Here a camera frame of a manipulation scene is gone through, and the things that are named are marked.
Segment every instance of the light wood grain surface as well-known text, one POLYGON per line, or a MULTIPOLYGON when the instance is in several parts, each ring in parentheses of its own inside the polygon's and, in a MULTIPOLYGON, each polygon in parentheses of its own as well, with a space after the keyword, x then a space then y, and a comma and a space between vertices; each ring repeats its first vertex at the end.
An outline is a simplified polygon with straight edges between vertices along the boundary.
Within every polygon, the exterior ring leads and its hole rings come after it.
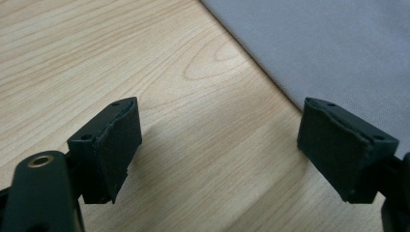
POLYGON ((381 231, 298 151, 300 111, 198 1, 0 3, 0 189, 137 96, 143 144, 87 231, 381 231))

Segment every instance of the screw hole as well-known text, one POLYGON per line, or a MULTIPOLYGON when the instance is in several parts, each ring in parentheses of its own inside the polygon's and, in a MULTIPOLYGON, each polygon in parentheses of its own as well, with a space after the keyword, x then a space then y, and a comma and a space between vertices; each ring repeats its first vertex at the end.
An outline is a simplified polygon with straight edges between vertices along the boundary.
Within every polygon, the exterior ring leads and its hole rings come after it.
POLYGON ((87 139, 90 139, 91 137, 92 137, 91 134, 84 134, 84 135, 81 136, 81 139, 82 140, 87 140, 87 139))
POLYGON ((46 232, 48 229, 49 226, 47 223, 39 223, 28 228, 26 232, 46 232))
POLYGON ((52 155, 44 155, 40 157, 36 157, 30 160, 30 162, 27 164, 31 168, 37 168, 37 167, 42 167, 45 166, 49 163, 51 163, 54 160, 54 156, 52 155))
POLYGON ((373 137, 377 140, 384 140, 384 137, 380 135, 374 135, 373 137))

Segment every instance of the black mount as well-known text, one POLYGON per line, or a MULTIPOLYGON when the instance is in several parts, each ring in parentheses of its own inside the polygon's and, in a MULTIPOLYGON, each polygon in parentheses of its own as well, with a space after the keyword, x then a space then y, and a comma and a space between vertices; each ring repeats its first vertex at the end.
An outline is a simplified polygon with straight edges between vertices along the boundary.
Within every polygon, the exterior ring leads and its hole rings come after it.
POLYGON ((380 191, 386 232, 410 231, 410 153, 398 140, 328 101, 306 98, 298 147, 343 201, 370 204, 380 191))
POLYGON ((84 231, 78 197, 114 203, 141 142, 136 98, 110 104, 69 138, 66 155, 46 151, 18 164, 0 191, 0 230, 84 231))

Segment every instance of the black clamp jaw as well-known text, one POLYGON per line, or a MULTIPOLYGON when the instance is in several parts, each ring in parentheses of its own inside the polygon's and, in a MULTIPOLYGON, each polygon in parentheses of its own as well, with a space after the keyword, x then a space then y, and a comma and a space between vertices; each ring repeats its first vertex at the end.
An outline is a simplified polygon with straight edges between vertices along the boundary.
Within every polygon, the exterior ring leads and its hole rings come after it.
POLYGON ((46 151, 18 164, 0 191, 0 231, 84 231, 78 197, 114 202, 141 142, 136 98, 110 104, 69 138, 66 155, 46 151))
POLYGON ((370 204, 380 191, 385 232, 410 231, 410 153, 398 140, 340 106, 306 98, 298 147, 343 201, 370 204))

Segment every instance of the gray fabric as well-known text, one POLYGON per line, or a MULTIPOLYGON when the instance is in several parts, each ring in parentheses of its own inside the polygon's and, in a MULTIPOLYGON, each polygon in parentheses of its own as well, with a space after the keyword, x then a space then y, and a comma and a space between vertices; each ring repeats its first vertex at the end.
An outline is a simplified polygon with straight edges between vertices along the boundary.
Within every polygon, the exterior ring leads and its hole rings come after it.
POLYGON ((410 152, 410 1, 202 1, 298 107, 335 102, 410 152))

